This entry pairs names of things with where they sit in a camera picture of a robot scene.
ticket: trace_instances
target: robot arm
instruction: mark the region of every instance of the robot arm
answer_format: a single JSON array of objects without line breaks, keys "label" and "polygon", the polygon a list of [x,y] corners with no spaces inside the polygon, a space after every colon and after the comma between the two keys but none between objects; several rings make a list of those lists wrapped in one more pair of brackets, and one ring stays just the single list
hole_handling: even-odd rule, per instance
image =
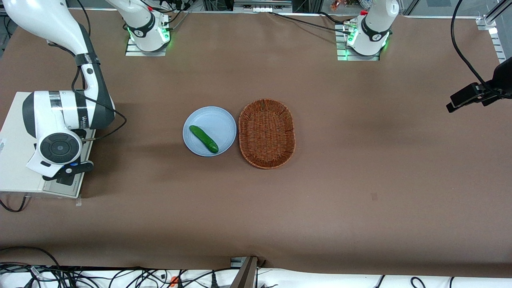
[{"label": "robot arm", "polygon": [[142,51],[158,50],[170,41],[169,17],[141,1],[105,0],[121,14],[130,38]]},{"label": "robot arm", "polygon": [[71,51],[87,83],[85,90],[35,91],[24,101],[25,127],[37,139],[27,167],[53,177],[80,157],[82,139],[72,130],[106,128],[114,120],[114,104],[89,35],[63,1],[4,0],[4,6],[23,29]]},{"label": "robot arm", "polygon": [[367,15],[360,15],[350,23],[352,32],[348,36],[347,45],[361,55],[375,55],[386,44],[389,28],[399,12],[396,0],[373,0]]}]

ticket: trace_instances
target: plate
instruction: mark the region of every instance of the plate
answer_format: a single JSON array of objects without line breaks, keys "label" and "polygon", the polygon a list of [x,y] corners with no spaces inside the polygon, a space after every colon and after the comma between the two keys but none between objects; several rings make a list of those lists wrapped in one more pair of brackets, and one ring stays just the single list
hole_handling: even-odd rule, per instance
[{"label": "plate", "polygon": [[[212,153],[188,127],[195,125],[201,128],[219,147],[218,153]],[[183,126],[183,141],[185,145],[199,156],[212,157],[226,152],[237,136],[237,123],[226,110],[208,106],[195,110]]]}]

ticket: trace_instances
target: green cucumber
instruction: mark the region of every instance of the green cucumber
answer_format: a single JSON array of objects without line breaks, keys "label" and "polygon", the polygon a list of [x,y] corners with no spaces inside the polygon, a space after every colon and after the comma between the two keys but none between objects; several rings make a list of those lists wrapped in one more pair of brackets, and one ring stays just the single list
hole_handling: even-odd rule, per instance
[{"label": "green cucumber", "polygon": [[192,134],[194,134],[203,144],[210,150],[210,152],[217,154],[219,152],[219,147],[217,146],[217,143],[213,141],[210,136],[208,136],[206,133],[204,133],[203,129],[195,126],[190,125],[188,127]]}]

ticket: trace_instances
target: wicker basket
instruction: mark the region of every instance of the wicker basket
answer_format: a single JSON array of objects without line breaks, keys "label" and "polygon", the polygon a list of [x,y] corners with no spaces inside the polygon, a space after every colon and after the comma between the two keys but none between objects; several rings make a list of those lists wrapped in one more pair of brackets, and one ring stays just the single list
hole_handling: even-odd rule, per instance
[{"label": "wicker basket", "polygon": [[284,165],[295,151],[291,113],[281,102],[260,99],[247,105],[238,119],[240,150],[261,169]]}]

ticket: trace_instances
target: table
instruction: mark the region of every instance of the table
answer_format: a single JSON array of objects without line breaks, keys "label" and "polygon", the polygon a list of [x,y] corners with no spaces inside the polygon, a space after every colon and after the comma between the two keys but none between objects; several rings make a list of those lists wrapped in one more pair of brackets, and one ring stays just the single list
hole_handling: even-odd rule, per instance
[{"label": "table", "polygon": [[[214,269],[256,255],[307,272],[512,274],[512,102],[448,114],[449,96],[475,81],[448,19],[398,17],[381,61],[343,62],[331,31],[264,13],[194,13],[166,57],[125,57],[120,15],[89,14],[128,123],[94,143],[81,207],[33,199],[2,211],[1,246],[40,246],[62,265]],[[490,78],[489,34],[461,19],[456,35]],[[69,55],[18,29],[0,62],[0,121],[16,91],[68,89],[74,72]],[[252,167],[237,142],[212,158],[185,147],[194,110],[237,118],[263,97],[294,117],[296,152],[283,167]]]}]

